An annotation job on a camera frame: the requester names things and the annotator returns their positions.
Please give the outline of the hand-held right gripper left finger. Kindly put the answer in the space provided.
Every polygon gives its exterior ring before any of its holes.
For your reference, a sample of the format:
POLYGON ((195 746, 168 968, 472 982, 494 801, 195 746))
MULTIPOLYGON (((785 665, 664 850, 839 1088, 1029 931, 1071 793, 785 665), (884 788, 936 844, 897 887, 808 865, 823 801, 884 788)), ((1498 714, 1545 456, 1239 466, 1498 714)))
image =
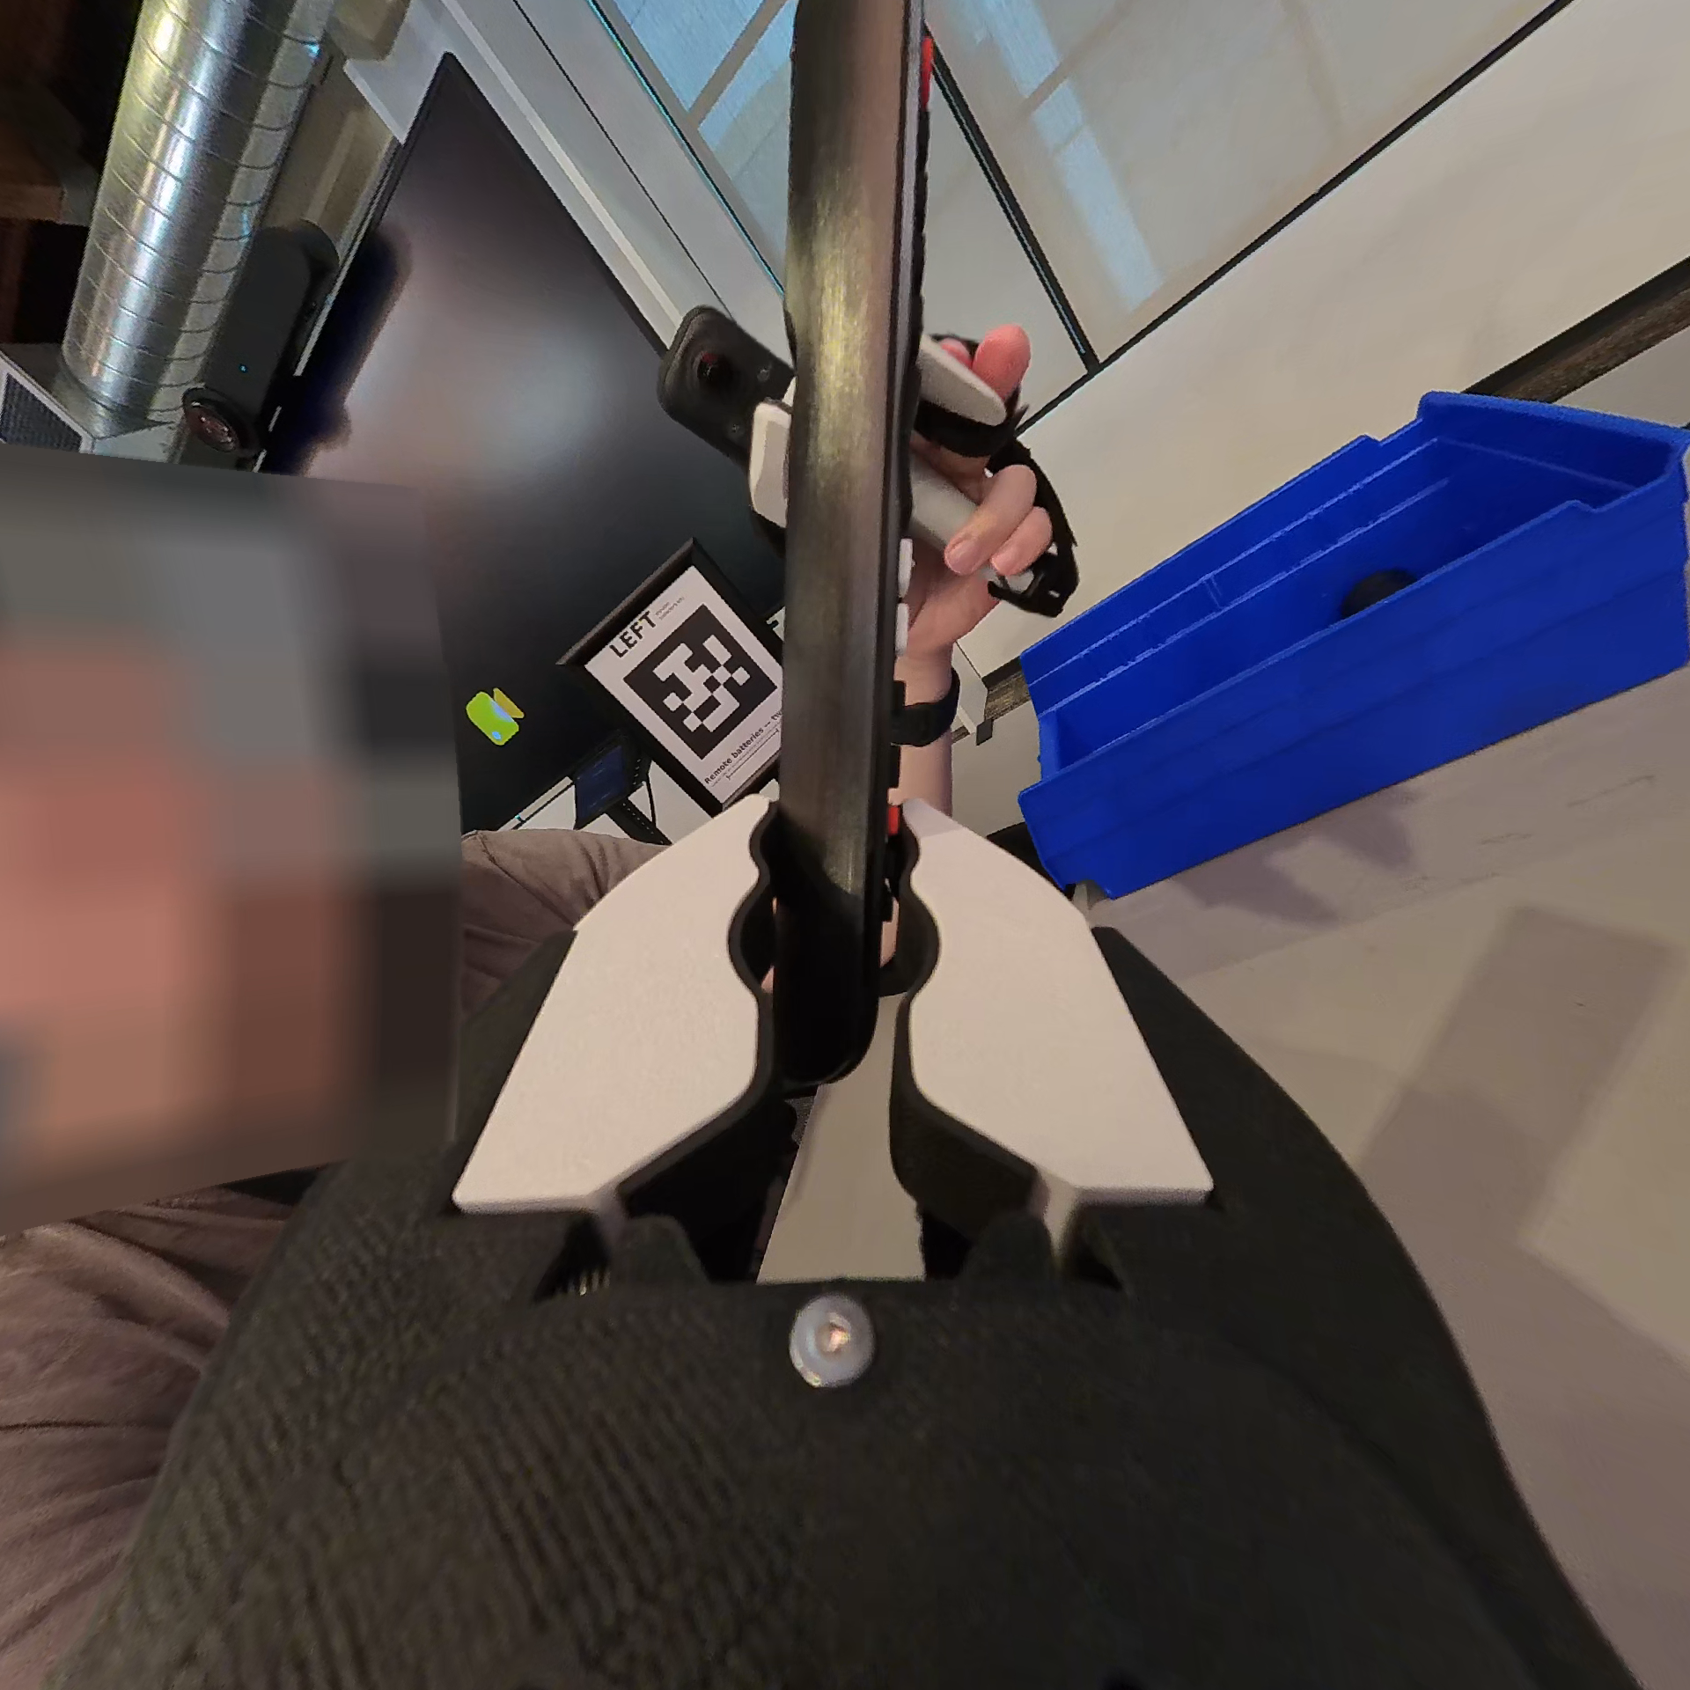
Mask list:
POLYGON ((709 1270, 753 1270, 786 1173, 786 1104, 754 942, 768 806, 667 846, 589 831, 463 839, 464 1003, 480 1015, 544 943, 541 982, 454 1179, 464 1215, 591 1219, 607 1245, 675 1219, 709 1270))

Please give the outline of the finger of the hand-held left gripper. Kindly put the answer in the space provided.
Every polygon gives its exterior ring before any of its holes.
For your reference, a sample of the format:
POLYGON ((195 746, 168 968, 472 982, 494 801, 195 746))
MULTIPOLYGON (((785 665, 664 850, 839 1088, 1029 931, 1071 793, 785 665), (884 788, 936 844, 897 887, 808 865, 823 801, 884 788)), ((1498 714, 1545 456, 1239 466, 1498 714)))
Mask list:
POLYGON ((789 527, 791 429, 791 397, 765 399, 754 407, 748 424, 747 495, 753 515, 777 531, 789 527))
POLYGON ((980 507, 985 471, 954 478, 913 451, 913 537, 955 537, 980 507))

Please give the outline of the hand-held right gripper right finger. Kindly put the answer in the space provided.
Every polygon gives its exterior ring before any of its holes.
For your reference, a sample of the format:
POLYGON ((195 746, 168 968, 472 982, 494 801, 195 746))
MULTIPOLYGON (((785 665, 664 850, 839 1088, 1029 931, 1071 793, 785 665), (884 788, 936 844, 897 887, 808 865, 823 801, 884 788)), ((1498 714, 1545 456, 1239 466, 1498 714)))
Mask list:
POLYGON ((1082 911, 947 815, 902 815, 894 1171, 977 1238, 1041 1220, 1058 1257, 1087 1211, 1194 1207, 1198 1148, 1082 911))

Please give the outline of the blue plastic bin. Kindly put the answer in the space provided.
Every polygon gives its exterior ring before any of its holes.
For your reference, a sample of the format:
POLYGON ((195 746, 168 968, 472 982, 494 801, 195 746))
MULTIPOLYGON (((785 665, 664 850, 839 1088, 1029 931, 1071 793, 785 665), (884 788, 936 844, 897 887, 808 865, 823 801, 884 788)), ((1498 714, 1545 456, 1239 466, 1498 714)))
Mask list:
POLYGON ((1685 429, 1431 392, 1027 648, 1061 885, 1130 894, 1685 663, 1685 429), (1383 567, 1417 584, 1353 619, 1383 567))

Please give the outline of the person's left hand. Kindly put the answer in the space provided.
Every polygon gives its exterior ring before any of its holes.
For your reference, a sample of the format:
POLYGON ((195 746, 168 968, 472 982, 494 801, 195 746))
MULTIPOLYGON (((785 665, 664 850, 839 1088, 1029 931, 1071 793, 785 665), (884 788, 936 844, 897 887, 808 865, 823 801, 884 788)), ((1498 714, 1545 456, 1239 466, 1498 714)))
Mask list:
POLYGON ((993 607, 985 572, 1016 577, 1031 570, 1050 549, 1052 524, 1050 515, 1037 505, 1038 481, 1033 469, 1013 463, 990 471, 981 456, 962 456, 919 439, 913 452, 975 507, 943 549, 915 547, 915 572, 906 599, 911 619, 896 678, 906 701, 929 703, 947 693, 954 645, 993 607))

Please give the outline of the black framed marker sign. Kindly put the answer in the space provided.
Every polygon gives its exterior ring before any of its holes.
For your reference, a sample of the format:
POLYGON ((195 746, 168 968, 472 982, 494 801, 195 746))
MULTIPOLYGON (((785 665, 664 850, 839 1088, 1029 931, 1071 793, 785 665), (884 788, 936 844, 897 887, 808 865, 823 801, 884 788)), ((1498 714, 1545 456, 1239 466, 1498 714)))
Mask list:
POLYGON ((687 541, 558 663, 717 816, 777 776, 780 651, 706 549, 687 541))

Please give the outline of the large window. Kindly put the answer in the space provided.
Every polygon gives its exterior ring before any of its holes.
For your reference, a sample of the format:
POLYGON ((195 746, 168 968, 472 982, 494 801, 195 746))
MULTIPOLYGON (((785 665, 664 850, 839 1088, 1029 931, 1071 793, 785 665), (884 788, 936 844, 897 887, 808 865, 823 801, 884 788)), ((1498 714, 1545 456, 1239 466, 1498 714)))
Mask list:
POLYGON ((1045 408, 1554 4, 922 4, 925 322, 1022 323, 1045 408))

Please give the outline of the black video bar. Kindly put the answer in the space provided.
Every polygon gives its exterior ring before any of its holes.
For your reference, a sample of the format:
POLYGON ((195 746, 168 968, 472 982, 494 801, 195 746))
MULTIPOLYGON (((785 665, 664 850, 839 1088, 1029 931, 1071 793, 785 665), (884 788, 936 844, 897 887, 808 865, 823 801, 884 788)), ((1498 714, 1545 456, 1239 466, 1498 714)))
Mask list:
POLYGON ((260 465, 340 266, 331 237, 308 218, 253 236, 199 379, 183 392, 178 463, 260 465))

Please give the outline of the slim silver air duct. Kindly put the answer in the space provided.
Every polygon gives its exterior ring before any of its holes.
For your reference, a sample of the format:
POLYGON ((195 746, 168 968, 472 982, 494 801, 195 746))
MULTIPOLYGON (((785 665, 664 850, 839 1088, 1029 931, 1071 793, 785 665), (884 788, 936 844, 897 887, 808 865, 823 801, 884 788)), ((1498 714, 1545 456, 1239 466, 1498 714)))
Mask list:
POLYGON ((86 455, 168 458, 319 69, 330 2, 138 10, 55 400, 86 455))

